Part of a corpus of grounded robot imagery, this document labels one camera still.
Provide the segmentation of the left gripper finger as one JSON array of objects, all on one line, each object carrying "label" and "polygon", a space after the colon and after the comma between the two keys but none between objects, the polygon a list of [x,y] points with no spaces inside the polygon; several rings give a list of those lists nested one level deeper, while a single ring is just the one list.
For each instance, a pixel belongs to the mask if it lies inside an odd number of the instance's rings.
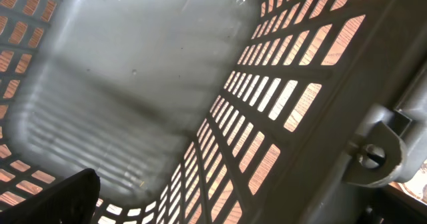
[{"label": "left gripper finger", "polygon": [[100,187],[95,170],[84,169],[1,212],[1,224],[88,224]]}]

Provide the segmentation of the grey plastic mesh basket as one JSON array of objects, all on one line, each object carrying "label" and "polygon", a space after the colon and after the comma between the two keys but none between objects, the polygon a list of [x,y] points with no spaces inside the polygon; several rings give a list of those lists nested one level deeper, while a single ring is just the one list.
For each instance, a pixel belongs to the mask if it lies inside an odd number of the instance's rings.
[{"label": "grey plastic mesh basket", "polygon": [[425,223],[426,0],[1,0],[1,212]]}]

